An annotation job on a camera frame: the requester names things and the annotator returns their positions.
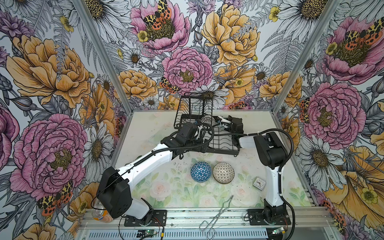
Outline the white lattice pattern bowl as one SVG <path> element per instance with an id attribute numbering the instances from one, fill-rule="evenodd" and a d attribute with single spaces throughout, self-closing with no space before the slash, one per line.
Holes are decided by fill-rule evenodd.
<path id="1" fill-rule="evenodd" d="M 204 117 L 201 118 L 201 123 L 205 123 L 205 124 L 208 124 L 210 126 L 214 126 L 216 124 L 216 120 L 211 115 L 205 115 Z"/>

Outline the blue triangle pattern bowl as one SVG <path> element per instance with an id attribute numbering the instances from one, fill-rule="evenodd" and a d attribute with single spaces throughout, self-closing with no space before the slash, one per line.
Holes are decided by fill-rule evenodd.
<path id="1" fill-rule="evenodd" d="M 191 168 L 191 177 L 195 182 L 204 183 L 211 178 L 212 168 L 207 162 L 197 162 Z"/>

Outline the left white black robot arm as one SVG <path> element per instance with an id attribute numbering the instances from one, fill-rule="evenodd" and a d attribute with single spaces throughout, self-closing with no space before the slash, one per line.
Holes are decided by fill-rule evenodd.
<path id="1" fill-rule="evenodd" d="M 119 169 L 107 168 L 96 198 L 114 219 L 125 215 L 138 220 L 151 218 L 152 206 L 143 199 L 133 198 L 132 190 L 147 175 L 171 160 L 181 158 L 184 153 L 206 152 L 214 134 L 214 127 L 207 123 L 183 124 L 139 159 Z"/>

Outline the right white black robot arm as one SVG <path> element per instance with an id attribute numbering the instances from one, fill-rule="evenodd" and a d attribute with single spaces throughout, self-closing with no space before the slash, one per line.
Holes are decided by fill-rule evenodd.
<path id="1" fill-rule="evenodd" d="M 248 209 L 244 220 L 251 226 L 285 225 L 282 230 L 277 228 L 268 233 L 268 239 L 277 236 L 279 240 L 290 240 L 296 227 L 296 215 L 293 206 L 283 196 L 283 170 L 291 159 L 294 151 L 292 137 L 277 128 L 267 129 L 258 133 L 244 134 L 242 119 L 231 116 L 214 117 L 219 126 L 224 126 L 227 135 L 237 137 L 240 148 L 255 148 L 260 162 L 266 168 L 267 195 L 263 209 Z"/>

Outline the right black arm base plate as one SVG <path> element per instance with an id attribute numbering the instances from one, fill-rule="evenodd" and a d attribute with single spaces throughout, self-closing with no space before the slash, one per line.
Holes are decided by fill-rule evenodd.
<path id="1" fill-rule="evenodd" d="M 287 210 L 276 214 L 268 209 L 248 209 L 247 217 L 251 226 L 289 226 L 292 224 Z"/>

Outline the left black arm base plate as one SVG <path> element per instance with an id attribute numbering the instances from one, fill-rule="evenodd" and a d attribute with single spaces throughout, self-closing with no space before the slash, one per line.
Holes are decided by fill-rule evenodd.
<path id="1" fill-rule="evenodd" d="M 164 227 L 167 221 L 167 210 L 150 210 L 143 219 L 126 216 L 125 227 Z"/>

